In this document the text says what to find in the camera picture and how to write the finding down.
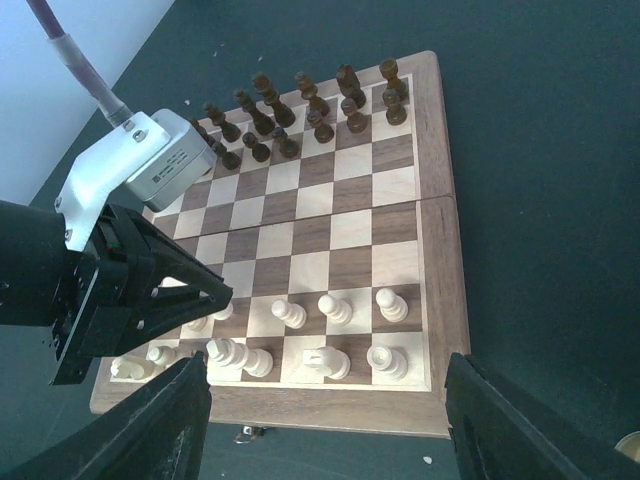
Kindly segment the light queen piece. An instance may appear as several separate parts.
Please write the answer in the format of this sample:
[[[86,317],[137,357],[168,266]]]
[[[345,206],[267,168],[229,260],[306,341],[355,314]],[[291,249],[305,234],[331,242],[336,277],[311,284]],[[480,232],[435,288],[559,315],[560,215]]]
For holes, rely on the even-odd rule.
[[[250,376],[262,378],[273,369],[273,357],[264,349],[251,349],[232,339],[213,338],[206,344],[209,359],[216,367],[244,370]]]

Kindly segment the light bishop piece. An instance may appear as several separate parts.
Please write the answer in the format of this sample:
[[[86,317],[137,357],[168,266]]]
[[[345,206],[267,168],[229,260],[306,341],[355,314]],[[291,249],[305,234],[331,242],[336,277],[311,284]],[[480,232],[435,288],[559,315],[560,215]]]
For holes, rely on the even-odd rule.
[[[148,359],[159,367],[168,367],[177,359],[177,351],[167,345],[151,346],[147,354]]]

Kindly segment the light pawn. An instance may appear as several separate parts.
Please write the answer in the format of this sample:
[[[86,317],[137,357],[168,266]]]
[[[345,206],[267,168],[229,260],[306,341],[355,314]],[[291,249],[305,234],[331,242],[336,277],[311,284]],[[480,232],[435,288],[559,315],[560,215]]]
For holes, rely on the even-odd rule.
[[[399,323],[408,315],[408,304],[391,288],[378,290],[375,301],[383,318],[391,323]]]
[[[319,298],[317,305],[320,312],[333,325],[344,326],[352,319],[352,307],[345,300],[325,294]]]
[[[184,328],[190,332],[201,332],[207,327],[208,324],[209,319],[207,316],[205,316],[186,323],[184,325]]]
[[[275,300],[271,306],[271,312],[287,327],[292,329],[300,329],[306,323],[306,310],[301,305],[287,300]]]
[[[212,318],[215,321],[226,321],[233,315],[233,312],[234,306],[233,303],[230,302],[223,310],[213,313]]]

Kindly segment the gold metal tin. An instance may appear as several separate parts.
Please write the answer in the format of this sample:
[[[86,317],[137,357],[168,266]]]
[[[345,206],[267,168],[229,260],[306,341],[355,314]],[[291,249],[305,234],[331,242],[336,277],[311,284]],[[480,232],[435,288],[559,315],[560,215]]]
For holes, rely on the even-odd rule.
[[[615,449],[636,463],[640,463],[640,432],[625,435],[615,445]]]

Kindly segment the dark bishop right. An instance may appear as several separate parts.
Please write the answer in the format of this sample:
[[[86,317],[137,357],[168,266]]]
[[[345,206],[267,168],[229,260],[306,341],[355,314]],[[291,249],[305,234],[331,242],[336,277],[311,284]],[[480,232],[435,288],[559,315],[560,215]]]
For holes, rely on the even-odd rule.
[[[309,108],[326,117],[330,113],[329,104],[318,95],[318,87],[311,77],[307,73],[299,71],[295,75],[295,81],[301,97],[309,103]]]

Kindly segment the wooden chess board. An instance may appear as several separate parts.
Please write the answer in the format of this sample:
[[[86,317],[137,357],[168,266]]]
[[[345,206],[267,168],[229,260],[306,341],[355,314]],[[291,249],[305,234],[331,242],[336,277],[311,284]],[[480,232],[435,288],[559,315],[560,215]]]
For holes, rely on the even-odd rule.
[[[208,317],[201,332],[180,326],[134,349],[151,346],[177,355],[206,351],[213,338],[228,338],[273,357],[265,377],[208,362],[213,397],[210,418],[219,423],[316,428],[445,438],[445,378],[450,356],[468,353],[461,242],[444,96],[438,59],[431,51],[396,60],[409,99],[406,121],[386,119],[387,81],[379,66],[358,73],[366,96],[367,127],[351,133],[338,84],[318,93],[334,138],[319,143],[307,121],[309,104],[299,91],[282,96],[296,115],[288,129],[299,153],[284,158],[272,139],[270,158],[258,163],[241,141],[229,144],[241,165],[216,167],[165,210],[147,218],[233,289],[233,315]],[[375,301],[391,288],[408,304],[399,323],[383,318]],[[345,300],[351,321],[333,325],[318,309],[322,295]],[[271,312],[275,300],[301,305],[300,329]],[[372,345],[400,351],[404,378],[374,371]],[[331,346],[351,362],[341,380],[302,363],[305,349]],[[103,359],[90,400],[103,413],[143,380],[111,375]]]

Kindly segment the dark knight left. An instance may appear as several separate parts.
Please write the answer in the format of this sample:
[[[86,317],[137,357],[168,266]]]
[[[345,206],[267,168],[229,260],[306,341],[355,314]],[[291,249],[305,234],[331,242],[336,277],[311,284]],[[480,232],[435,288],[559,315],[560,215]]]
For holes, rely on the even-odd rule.
[[[214,142],[214,138],[207,133],[206,129],[199,123],[198,120],[194,118],[190,118],[189,122],[194,127],[194,129],[198,132],[198,134],[202,137],[202,139],[207,143],[207,145],[211,147]]]

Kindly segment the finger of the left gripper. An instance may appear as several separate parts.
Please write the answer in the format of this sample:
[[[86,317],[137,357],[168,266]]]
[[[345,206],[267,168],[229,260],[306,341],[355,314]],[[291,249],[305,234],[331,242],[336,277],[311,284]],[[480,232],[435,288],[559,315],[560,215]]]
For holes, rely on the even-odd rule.
[[[135,313],[128,322],[114,355],[125,354],[135,348],[190,321],[224,310],[230,295],[203,296],[201,294],[169,295],[142,313]]]
[[[156,306],[174,305],[181,300],[210,300],[214,310],[224,310],[231,302],[233,289],[140,213],[132,221],[141,234],[153,260],[150,296]]]

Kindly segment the light knight piece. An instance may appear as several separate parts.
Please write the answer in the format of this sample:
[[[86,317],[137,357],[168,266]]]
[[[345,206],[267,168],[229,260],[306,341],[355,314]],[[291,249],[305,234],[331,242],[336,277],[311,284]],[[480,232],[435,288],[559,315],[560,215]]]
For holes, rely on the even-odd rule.
[[[150,377],[156,364],[146,358],[135,355],[122,355],[115,358],[110,367],[111,375],[118,379],[143,380]]]

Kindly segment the light rook piece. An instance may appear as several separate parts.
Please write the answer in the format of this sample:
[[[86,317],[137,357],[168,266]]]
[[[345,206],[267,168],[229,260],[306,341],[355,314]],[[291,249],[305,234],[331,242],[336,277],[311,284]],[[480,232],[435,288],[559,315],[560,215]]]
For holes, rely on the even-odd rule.
[[[384,345],[372,345],[367,351],[370,367],[392,380],[404,378],[408,371],[408,361],[397,349]]]

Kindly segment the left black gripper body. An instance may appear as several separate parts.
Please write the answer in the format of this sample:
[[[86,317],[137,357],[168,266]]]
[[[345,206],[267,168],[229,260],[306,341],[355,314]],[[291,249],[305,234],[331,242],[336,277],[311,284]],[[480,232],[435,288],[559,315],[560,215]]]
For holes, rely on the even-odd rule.
[[[108,205],[89,243],[80,251],[64,245],[63,216],[50,214],[51,239],[59,249],[51,345],[56,366],[50,383],[84,381],[95,358],[114,357],[150,340],[156,290],[165,277],[160,246],[165,235],[135,210]]]

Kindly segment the dark knight right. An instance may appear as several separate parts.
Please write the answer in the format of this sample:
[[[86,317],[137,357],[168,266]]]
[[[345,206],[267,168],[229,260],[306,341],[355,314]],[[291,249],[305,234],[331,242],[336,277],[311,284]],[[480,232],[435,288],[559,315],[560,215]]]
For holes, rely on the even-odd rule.
[[[356,106],[361,109],[366,104],[366,96],[361,89],[360,81],[350,64],[342,64],[336,73],[336,81],[341,93],[346,98],[351,98]]]

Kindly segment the dark pawn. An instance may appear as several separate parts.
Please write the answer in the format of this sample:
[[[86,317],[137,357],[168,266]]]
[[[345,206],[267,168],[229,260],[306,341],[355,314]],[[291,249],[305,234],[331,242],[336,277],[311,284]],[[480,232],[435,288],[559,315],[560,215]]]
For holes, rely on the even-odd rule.
[[[345,97],[341,102],[341,109],[347,117],[346,125],[351,133],[360,133],[367,127],[367,117],[362,114],[354,99]]]
[[[222,143],[214,140],[211,148],[217,156],[217,159],[227,170],[234,170],[241,165],[242,159],[234,152],[231,152]]]
[[[319,110],[310,109],[307,121],[313,128],[314,137],[319,143],[326,144],[334,138],[333,128],[325,122],[325,118]]]
[[[277,126],[274,128],[272,138],[284,158],[293,158],[299,153],[298,143],[290,138],[282,127]]]
[[[244,133],[242,136],[242,141],[245,147],[251,151],[252,157],[258,163],[266,162],[270,158],[271,150],[268,146],[261,143],[254,133]]]
[[[384,91],[383,102],[386,107],[386,119],[390,125],[398,126],[406,121],[406,109],[401,104],[399,94],[395,89],[387,88]]]

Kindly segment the dark bishop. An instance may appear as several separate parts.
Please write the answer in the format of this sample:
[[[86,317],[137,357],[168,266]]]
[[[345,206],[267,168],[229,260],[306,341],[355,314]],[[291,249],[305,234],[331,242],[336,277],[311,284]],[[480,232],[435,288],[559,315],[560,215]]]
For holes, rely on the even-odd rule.
[[[240,139],[241,131],[239,127],[226,119],[226,114],[211,102],[205,102],[202,105],[206,116],[211,120],[212,124],[220,128],[222,137],[227,142],[235,142]]]
[[[318,95],[318,87],[311,77],[307,73],[299,71],[295,75],[295,81],[301,97],[309,103],[309,108],[326,117],[330,113],[329,104]]]

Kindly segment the dark queen piece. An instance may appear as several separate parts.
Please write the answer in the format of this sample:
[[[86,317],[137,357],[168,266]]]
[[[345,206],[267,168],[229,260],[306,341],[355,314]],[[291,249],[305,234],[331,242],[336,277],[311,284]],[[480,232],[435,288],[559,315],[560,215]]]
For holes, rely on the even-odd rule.
[[[241,109],[249,114],[253,120],[254,128],[261,136],[268,136],[275,128],[274,120],[258,109],[250,94],[244,89],[235,89],[233,97]]]

